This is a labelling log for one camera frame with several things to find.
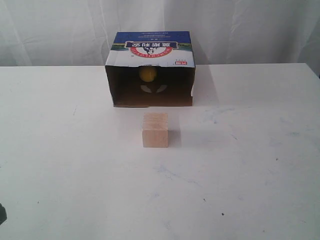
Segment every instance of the cardboard box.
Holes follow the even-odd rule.
[[[115,107],[192,106],[196,68],[188,31],[118,32],[105,70]]]

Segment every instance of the white table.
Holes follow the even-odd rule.
[[[169,148],[142,147],[145,112]],[[0,167],[1,240],[319,240],[320,80],[199,65],[194,106],[138,109],[103,66],[0,67]]]

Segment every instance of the yellow ball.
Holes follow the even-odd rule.
[[[142,81],[150,83],[157,76],[157,69],[154,66],[141,66],[139,68],[139,76]]]

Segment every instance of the wooden block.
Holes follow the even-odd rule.
[[[168,114],[148,112],[143,116],[142,142],[145,148],[168,147]]]

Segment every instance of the white curtain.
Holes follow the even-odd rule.
[[[0,0],[0,66],[103,65],[118,31],[190,31],[197,64],[320,73],[320,0]]]

